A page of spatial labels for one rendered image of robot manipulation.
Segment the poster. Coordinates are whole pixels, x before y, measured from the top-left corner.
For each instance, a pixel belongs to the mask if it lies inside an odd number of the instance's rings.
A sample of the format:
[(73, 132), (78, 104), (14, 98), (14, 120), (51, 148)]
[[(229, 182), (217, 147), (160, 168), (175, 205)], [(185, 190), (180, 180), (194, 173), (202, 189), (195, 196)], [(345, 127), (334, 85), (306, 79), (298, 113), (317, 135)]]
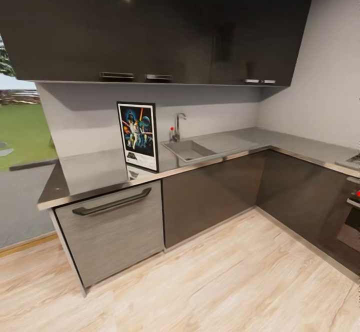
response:
[(159, 173), (156, 103), (116, 105), (125, 163)]

